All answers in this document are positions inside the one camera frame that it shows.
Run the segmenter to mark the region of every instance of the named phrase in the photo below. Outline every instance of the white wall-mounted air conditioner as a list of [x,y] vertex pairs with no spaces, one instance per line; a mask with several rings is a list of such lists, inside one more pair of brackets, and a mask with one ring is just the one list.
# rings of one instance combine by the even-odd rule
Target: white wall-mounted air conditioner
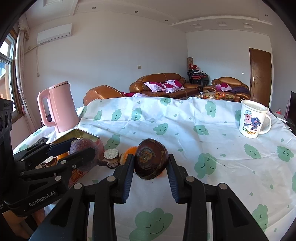
[[71,23],[45,30],[43,32],[38,33],[37,45],[40,46],[42,44],[45,44],[57,39],[69,37],[71,36],[71,32],[72,32]]

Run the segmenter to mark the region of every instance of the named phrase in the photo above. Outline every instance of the camera lens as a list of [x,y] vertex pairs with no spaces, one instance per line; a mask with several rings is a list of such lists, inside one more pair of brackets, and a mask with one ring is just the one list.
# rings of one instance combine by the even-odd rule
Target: camera lens
[[9,121],[8,114],[6,113],[6,115],[5,115],[5,128],[8,127],[8,121]]
[[3,117],[0,117],[0,132],[3,131]]

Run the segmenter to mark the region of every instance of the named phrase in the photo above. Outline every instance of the pink electric kettle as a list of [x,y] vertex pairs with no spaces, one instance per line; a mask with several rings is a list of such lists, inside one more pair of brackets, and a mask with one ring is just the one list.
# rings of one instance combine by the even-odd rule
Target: pink electric kettle
[[[43,100],[47,99],[52,121],[48,122]],[[53,85],[37,97],[41,119],[44,125],[54,126],[56,132],[67,131],[79,123],[68,81]]]

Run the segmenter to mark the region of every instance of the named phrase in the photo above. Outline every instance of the kettle lid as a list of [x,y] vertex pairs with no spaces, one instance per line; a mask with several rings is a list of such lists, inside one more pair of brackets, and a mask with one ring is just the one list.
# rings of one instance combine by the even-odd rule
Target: kettle lid
[[53,85],[53,86],[49,87],[48,89],[51,90],[51,89],[53,89],[53,88],[55,88],[55,87],[58,87],[58,86],[60,86],[60,85],[64,85],[64,84],[68,84],[68,81],[64,81],[64,82],[61,82],[61,83],[59,83],[59,84]]

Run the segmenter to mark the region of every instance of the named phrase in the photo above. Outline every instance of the brown wooden door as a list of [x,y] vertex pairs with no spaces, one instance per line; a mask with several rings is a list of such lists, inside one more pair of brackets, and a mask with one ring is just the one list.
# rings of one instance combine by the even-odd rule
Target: brown wooden door
[[271,55],[258,49],[250,48],[251,60],[251,100],[269,107],[271,93]]

